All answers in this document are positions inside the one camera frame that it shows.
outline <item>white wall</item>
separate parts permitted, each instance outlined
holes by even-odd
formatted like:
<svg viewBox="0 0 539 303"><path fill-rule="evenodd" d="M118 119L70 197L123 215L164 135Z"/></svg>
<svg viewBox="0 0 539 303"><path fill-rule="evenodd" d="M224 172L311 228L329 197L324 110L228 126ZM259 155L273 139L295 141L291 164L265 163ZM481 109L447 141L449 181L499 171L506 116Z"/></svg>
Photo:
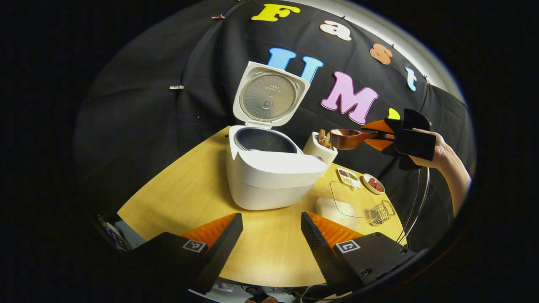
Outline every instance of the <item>white wall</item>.
<svg viewBox="0 0 539 303"><path fill-rule="evenodd" d="M405 56L420 74L426 75L432 85L451 93L464 101L457 83L444 64L425 45L406 33L398 26L383 19L379 15L346 0L284 0L313 6L337 16L346 16L346 20L377 35Z"/></svg>

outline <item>inner pot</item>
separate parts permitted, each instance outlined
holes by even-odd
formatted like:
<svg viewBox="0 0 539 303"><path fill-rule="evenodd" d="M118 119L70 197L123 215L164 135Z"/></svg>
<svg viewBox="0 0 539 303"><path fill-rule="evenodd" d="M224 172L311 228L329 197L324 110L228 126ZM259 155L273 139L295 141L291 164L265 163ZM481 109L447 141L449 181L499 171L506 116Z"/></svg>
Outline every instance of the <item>inner pot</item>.
<svg viewBox="0 0 539 303"><path fill-rule="evenodd" d="M239 148L243 150L298 153L292 141L269 129L245 127L236 132L234 140Z"/></svg>

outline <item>letter m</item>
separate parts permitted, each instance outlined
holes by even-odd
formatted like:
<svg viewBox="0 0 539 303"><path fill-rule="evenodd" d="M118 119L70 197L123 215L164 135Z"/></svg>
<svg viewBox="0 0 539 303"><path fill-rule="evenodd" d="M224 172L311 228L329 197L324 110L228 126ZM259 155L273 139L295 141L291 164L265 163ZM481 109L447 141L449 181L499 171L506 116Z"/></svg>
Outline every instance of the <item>letter m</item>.
<svg viewBox="0 0 539 303"><path fill-rule="evenodd" d="M322 100L322 106L336 111L338 108L337 100L340 98L341 114L348 112L355 106L355 109L348 114L348 117L357 124L365 124L369 108L374 100L378 98L378 93L370 87L365 87L357 94L354 94L352 77L343 72L335 72L334 75L337 80L328 98Z"/></svg>

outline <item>white cup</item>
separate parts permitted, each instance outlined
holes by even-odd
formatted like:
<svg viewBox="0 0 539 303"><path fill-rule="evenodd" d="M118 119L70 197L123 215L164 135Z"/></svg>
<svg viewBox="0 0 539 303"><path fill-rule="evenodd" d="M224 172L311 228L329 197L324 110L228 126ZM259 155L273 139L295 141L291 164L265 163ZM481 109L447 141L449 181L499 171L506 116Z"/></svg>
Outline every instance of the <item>white cup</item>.
<svg viewBox="0 0 539 303"><path fill-rule="evenodd" d="M313 155L318 156L324 160L326 163L326 169L324 172L320 175L323 176L326 171L328 170L329 166L333 163L333 160L337 156L337 149L335 147L331 147L331 149L326 148L320 144L318 144L318 140L316 137L318 136L317 132L313 132L310 135L309 140L307 140L307 143L305 144L305 147L303 148L303 153L306 155Z"/></svg>

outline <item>white rice cooker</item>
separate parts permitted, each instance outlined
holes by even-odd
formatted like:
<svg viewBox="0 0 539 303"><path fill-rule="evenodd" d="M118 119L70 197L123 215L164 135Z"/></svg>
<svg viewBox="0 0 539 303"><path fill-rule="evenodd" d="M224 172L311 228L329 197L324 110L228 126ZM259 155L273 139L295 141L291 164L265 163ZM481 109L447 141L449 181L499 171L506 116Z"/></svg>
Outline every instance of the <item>white rice cooker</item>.
<svg viewBox="0 0 539 303"><path fill-rule="evenodd" d="M249 210L298 202L326 171L285 134L271 130L288 122L310 83L279 68L249 61L234 99L226 173L234 201Z"/></svg>

